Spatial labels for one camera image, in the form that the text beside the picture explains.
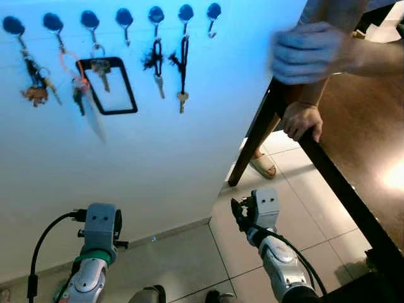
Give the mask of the person's bare hand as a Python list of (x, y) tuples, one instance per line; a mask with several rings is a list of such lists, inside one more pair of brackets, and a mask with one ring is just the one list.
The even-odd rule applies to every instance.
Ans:
[(331, 23), (299, 24), (275, 35), (271, 72), (286, 85), (317, 83), (351, 64), (351, 40)]
[(288, 105), (281, 118), (281, 128), (294, 141), (300, 141), (311, 130), (312, 139), (319, 143), (323, 133), (323, 120), (318, 105), (301, 102)]

